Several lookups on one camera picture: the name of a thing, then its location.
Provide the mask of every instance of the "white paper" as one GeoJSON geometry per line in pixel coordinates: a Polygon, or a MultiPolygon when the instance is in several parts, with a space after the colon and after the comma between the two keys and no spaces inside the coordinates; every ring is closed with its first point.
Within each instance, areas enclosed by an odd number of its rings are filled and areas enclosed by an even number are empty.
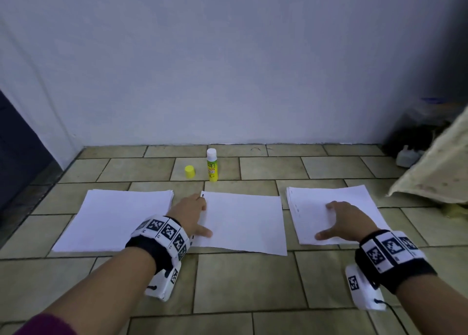
{"type": "Polygon", "coordinates": [[[55,252],[120,251],[147,217],[165,215],[173,191],[90,190],[62,236],[55,252]]]}
{"type": "Polygon", "coordinates": [[[357,244],[355,241],[347,241],[338,237],[321,241],[315,239],[315,234],[335,224],[335,211],[325,207],[332,201],[349,202],[367,214],[378,228],[390,230],[364,185],[344,189],[288,187],[286,194],[300,244],[357,244]]]}
{"type": "Polygon", "coordinates": [[[287,255],[281,198],[202,192],[206,212],[200,225],[211,238],[194,237],[193,246],[287,255]]]}

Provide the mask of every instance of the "tiled floor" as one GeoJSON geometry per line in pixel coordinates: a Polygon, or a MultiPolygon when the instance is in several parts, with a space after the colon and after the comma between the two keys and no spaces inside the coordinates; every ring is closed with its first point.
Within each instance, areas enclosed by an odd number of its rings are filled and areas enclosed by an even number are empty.
{"type": "MultiPolygon", "coordinates": [[[[283,202],[286,257],[190,249],[171,299],[162,303],[144,297],[121,334],[402,334],[390,311],[367,313],[354,307],[343,276],[352,249],[299,245],[284,195],[287,186],[365,184],[388,224],[424,248],[440,276],[468,296],[468,222],[444,218],[424,198],[385,197],[404,170],[377,146],[213,147],[219,156],[216,183],[206,182],[206,145],[85,149],[0,249],[0,335],[11,334],[111,255],[50,251],[86,191],[94,188],[174,190],[174,203],[202,189],[279,195],[283,202]],[[188,164],[196,169],[192,181],[184,174],[188,164]]],[[[388,292],[385,297],[399,306],[388,292]]],[[[417,334],[404,310],[397,308],[397,313],[417,334]]]]}

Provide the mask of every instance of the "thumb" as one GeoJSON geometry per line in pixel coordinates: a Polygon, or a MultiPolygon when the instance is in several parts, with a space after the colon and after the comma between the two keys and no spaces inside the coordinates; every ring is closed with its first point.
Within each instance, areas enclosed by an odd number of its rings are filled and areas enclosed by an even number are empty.
{"type": "Polygon", "coordinates": [[[213,232],[199,224],[196,226],[195,235],[201,235],[207,238],[211,238],[213,236],[213,232]]]}
{"type": "Polygon", "coordinates": [[[335,230],[332,228],[322,230],[315,235],[315,240],[327,240],[336,236],[335,230]]]}

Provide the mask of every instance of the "cable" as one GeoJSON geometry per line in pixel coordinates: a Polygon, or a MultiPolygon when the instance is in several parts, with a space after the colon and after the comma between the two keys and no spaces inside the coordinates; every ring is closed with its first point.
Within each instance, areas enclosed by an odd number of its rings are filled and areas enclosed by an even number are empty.
{"type": "Polygon", "coordinates": [[[390,310],[393,312],[393,314],[395,315],[395,317],[396,317],[396,319],[398,320],[398,322],[400,323],[400,325],[401,325],[401,327],[403,328],[405,334],[406,334],[406,335],[410,335],[410,334],[408,333],[408,331],[406,330],[405,326],[403,325],[403,323],[401,322],[400,317],[396,314],[396,312],[393,310],[393,308],[392,308],[391,305],[389,305],[387,302],[384,302],[383,300],[378,300],[378,299],[375,299],[375,298],[374,298],[374,302],[375,302],[375,303],[378,303],[378,304],[382,304],[382,303],[383,303],[383,304],[387,305],[387,306],[390,308],[390,310]]]}

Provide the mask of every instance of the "purple sleeve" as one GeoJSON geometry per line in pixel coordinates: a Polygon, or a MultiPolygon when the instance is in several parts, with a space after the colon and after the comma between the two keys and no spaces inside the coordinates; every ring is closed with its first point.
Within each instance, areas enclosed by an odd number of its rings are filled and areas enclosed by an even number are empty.
{"type": "Polygon", "coordinates": [[[77,335],[70,325],[51,314],[32,317],[15,335],[77,335]]]}

